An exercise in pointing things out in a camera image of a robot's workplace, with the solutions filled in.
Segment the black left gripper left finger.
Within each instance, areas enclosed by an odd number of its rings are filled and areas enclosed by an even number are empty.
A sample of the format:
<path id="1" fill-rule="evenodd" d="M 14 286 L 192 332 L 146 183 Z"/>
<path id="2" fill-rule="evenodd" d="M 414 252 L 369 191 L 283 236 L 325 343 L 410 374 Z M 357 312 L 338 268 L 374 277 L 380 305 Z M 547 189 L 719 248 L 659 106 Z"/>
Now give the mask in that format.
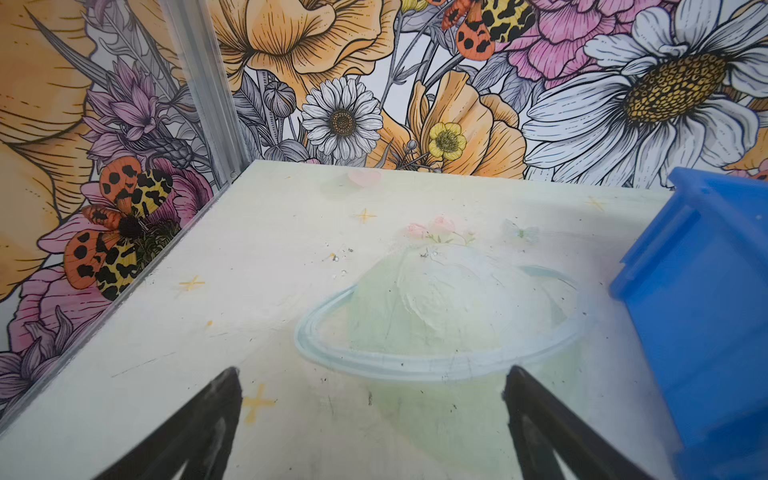
<path id="1" fill-rule="evenodd" d="M 239 370 L 229 367 L 99 479 L 221 479 L 243 403 Z"/>

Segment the blue plastic storage bin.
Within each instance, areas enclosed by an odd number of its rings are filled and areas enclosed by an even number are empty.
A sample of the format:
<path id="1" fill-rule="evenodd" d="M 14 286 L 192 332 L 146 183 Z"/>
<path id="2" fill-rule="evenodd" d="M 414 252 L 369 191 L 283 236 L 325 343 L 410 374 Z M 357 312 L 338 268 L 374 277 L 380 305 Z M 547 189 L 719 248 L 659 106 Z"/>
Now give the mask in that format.
<path id="1" fill-rule="evenodd" d="M 610 286 L 681 439 L 683 479 L 767 475 L 767 185 L 677 168 Z"/>

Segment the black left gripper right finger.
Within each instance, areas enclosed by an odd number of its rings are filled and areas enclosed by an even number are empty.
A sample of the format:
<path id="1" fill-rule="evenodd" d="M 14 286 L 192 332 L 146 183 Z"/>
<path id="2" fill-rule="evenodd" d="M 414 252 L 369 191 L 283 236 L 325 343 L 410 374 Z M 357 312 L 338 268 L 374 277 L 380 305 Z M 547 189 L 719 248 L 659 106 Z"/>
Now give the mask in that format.
<path id="1" fill-rule="evenodd" d="M 524 368 L 511 368 L 502 398 L 525 479 L 562 479 L 561 463 L 579 479 L 650 477 Z"/>

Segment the aluminium corner frame post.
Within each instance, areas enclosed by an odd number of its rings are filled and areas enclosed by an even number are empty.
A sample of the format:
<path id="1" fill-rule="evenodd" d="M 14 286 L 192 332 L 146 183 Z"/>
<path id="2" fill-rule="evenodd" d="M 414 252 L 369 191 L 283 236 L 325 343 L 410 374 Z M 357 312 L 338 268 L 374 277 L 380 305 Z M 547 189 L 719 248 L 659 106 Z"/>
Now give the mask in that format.
<path id="1" fill-rule="evenodd" d="M 171 0 L 160 6 L 200 116 L 214 179 L 227 187 L 252 157 L 239 126 L 207 3 Z"/>

